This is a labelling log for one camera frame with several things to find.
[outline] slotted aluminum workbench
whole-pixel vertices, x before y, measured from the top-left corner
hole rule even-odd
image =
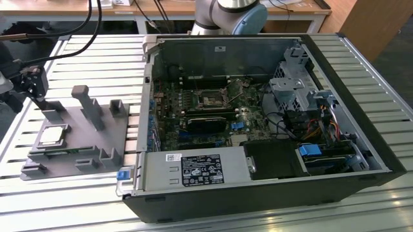
[[[407,231],[413,229],[413,113],[346,39],[312,35],[324,56],[395,152],[407,173],[379,187],[364,189],[338,203],[211,217],[165,224],[144,224],[114,194],[116,173],[37,181],[18,179],[42,114],[28,101],[0,145],[0,231]],[[52,51],[66,54],[89,36],[58,41]],[[121,99],[131,104],[125,165],[135,162],[139,103],[143,83],[141,35],[100,35],[73,58],[46,63],[48,99],[77,105],[73,85],[88,85],[100,104]],[[324,88],[326,82],[316,73]]]

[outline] circuit board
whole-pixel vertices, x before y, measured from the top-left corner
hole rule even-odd
[[[247,78],[229,78],[219,89],[183,89],[173,82],[156,84],[160,150],[237,146],[243,141],[268,139],[260,87]]]

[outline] blue tab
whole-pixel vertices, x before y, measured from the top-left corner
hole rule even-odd
[[[237,130],[244,127],[244,122],[231,123],[231,130]]]
[[[116,179],[117,180],[128,180],[131,177],[129,177],[129,171],[118,171],[117,172],[117,175],[116,175]]]
[[[236,129],[240,129],[240,128],[243,128],[243,127],[244,127],[244,122],[236,123]]]
[[[304,144],[298,148],[300,156],[319,156],[320,150],[316,144]]]

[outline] warning symbols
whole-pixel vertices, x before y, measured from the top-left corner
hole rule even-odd
[[[224,182],[219,155],[181,157],[183,186],[212,185]]]

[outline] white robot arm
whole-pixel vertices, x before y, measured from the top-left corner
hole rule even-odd
[[[191,35],[256,34],[267,10],[259,0],[196,0]]]

